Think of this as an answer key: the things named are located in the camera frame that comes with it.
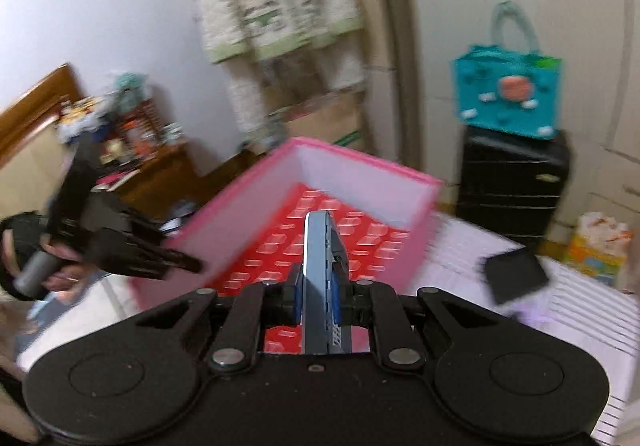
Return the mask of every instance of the screw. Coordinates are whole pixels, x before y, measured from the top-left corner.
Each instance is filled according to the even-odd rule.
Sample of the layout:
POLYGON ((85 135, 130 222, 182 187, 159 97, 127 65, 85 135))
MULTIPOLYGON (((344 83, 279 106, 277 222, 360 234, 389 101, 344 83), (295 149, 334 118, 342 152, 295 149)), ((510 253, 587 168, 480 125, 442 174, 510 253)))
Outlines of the screw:
POLYGON ((413 349, 393 349, 389 359, 396 365, 413 365, 420 361, 420 354, 413 349))
POLYGON ((213 353, 211 359, 220 366, 237 365, 244 359, 244 352, 238 349, 220 349, 213 353))

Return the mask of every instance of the pink box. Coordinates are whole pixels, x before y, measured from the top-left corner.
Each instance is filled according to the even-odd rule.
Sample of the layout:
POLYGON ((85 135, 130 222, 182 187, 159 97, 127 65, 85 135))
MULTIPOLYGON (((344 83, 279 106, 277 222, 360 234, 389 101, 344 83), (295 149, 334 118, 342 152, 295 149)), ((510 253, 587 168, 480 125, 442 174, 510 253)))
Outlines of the pink box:
POLYGON ((299 182, 410 232, 398 256, 378 278, 402 292, 424 261, 436 230, 433 211, 442 182, 365 153, 297 137, 233 181, 166 242, 203 260, 201 274, 172 270, 164 281, 131 279, 140 309, 176 298, 222 274, 299 182))

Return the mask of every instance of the black drawer unit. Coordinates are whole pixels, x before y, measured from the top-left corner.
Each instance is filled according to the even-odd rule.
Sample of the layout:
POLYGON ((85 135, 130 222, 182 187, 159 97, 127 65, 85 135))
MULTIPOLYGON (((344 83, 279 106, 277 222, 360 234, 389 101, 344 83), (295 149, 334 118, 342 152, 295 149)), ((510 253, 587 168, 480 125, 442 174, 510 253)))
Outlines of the black drawer unit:
POLYGON ((562 132, 542 141, 468 126, 456 216, 535 249, 570 168, 571 151, 562 132))

